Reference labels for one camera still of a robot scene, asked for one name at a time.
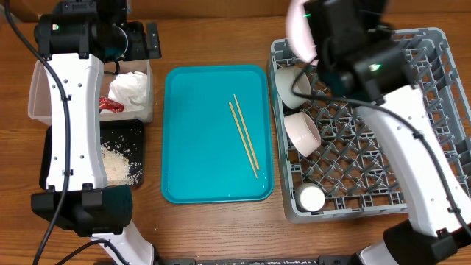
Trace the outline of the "white cup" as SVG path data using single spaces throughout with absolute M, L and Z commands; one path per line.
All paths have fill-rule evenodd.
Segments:
M 303 183 L 295 190 L 296 204 L 308 212 L 317 212 L 325 205 L 323 191 L 313 183 Z

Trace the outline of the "white napkin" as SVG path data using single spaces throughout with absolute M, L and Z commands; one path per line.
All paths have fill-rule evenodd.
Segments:
M 118 74 L 110 83 L 108 98 L 124 106 L 124 112 L 144 109 L 147 99 L 147 75 L 134 71 Z

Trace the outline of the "grey bowl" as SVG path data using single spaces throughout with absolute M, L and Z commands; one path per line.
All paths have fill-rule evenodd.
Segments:
M 307 75 L 297 66 L 280 68 L 275 73 L 275 85 L 283 104 L 291 110 L 300 107 L 307 99 L 295 96 L 296 93 L 311 94 L 311 84 Z

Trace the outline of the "leftover rice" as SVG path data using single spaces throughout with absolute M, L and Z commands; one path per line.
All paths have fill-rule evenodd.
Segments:
M 143 180 L 143 158 L 137 144 L 123 135 L 102 142 L 102 160 L 109 186 L 139 186 Z

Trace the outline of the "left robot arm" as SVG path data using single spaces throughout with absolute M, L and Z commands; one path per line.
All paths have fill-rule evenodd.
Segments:
M 107 182 L 99 115 L 105 64 L 159 58 L 159 46 L 148 47 L 156 26 L 129 22 L 125 1 L 62 1 L 41 16 L 35 41 L 49 83 L 52 149 L 33 212 L 103 246 L 117 264 L 160 264 L 132 222 L 130 187 Z

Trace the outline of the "large white plate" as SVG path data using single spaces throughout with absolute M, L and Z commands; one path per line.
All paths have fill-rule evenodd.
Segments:
M 291 0 L 286 15 L 286 37 L 294 55 L 303 62 L 316 56 L 316 45 L 305 17 L 304 3 L 307 0 Z

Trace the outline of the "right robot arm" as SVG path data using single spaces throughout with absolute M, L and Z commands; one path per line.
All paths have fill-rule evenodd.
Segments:
M 374 133 L 407 204 L 408 218 L 359 264 L 437 264 L 470 244 L 470 198 L 458 183 L 425 111 L 423 94 L 384 1 L 308 1 L 318 75 L 336 102 L 352 105 Z

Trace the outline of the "small pink bowl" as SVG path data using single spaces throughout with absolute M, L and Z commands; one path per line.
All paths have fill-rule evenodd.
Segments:
M 284 118 L 286 133 L 297 151 L 308 157 L 321 145 L 321 136 L 311 117 L 298 112 Z

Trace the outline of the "red snack wrapper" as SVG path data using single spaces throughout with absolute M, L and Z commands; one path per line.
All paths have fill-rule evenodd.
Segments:
M 123 104 L 109 99 L 104 96 L 99 97 L 99 111 L 102 112 L 103 110 L 109 110 L 112 113 L 120 113 L 124 111 Z

